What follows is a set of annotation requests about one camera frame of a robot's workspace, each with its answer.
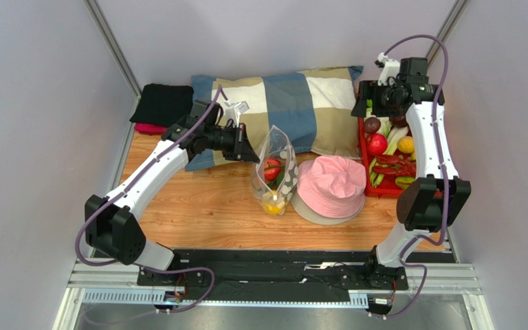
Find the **purple onion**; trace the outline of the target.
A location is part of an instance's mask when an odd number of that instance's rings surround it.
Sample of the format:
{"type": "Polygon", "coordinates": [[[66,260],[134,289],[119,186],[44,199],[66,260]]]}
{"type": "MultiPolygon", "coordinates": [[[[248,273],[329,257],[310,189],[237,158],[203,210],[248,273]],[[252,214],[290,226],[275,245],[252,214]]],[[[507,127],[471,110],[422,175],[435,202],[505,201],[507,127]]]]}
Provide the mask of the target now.
{"type": "Polygon", "coordinates": [[[382,122],[376,117],[368,117],[364,119],[364,132],[371,135],[377,133],[382,127],[382,122]]]}

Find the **clear dotted zip bag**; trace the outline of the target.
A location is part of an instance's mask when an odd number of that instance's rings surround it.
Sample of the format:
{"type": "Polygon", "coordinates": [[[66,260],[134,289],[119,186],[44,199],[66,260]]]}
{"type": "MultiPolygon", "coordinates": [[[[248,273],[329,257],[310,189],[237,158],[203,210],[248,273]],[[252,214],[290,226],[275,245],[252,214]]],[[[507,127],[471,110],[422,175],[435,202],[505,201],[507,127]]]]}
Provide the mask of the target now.
{"type": "Polygon", "coordinates": [[[252,166],[252,192],[266,214],[281,216],[298,185],[296,152],[288,135],[273,126],[257,153],[260,162],[252,166]]]}

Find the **dark purple fruit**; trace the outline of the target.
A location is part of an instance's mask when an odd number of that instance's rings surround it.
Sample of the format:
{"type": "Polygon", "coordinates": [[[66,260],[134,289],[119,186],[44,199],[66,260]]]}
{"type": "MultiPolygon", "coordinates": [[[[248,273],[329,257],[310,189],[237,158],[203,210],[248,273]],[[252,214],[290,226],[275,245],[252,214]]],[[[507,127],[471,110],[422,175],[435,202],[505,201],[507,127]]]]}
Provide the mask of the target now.
{"type": "Polygon", "coordinates": [[[397,117],[390,117],[389,121],[396,128],[404,128],[408,126],[408,123],[406,121],[406,116],[404,115],[397,116],[397,117]]]}

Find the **yellow apple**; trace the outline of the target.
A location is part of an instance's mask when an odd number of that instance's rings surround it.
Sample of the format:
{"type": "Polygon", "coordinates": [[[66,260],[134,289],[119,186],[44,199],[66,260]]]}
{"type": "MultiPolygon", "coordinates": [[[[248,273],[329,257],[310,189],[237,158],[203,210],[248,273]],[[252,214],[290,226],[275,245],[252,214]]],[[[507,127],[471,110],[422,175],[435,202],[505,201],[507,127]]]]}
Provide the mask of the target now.
{"type": "Polygon", "coordinates": [[[261,200],[263,210],[273,216],[282,215],[285,212],[287,200],[275,190],[266,192],[261,200]]]}

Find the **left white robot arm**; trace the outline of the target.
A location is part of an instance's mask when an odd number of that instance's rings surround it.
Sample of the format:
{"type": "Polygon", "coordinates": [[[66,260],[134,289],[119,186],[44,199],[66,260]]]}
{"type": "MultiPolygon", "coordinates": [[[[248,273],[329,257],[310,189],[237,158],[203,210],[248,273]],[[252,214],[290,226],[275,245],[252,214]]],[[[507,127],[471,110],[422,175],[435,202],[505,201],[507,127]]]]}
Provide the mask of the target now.
{"type": "Polygon", "coordinates": [[[205,150],[221,151],[226,160],[259,162],[239,121],[247,102],[194,102],[189,115],[167,129],[153,152],[121,185],[85,203],[85,224],[78,233],[87,245],[112,263],[166,271],[175,258],[171,249],[145,236],[139,220],[149,203],[191,160],[205,150]]]}

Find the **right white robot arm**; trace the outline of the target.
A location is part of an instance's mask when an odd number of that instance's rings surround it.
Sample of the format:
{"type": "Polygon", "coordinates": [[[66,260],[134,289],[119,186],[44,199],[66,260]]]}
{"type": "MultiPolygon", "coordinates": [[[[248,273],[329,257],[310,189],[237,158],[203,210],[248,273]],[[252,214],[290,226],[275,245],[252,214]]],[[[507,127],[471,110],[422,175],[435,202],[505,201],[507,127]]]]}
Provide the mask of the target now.
{"type": "Polygon", "coordinates": [[[456,219],[471,193],[454,167],[444,127],[442,85],[429,82],[426,58],[394,60],[380,54],[377,80],[363,80],[351,112],[353,117],[404,116],[417,155],[415,180],[397,200],[398,222],[376,245],[364,264],[364,275],[378,281],[399,280],[404,261],[421,240],[440,237],[456,219]]]}

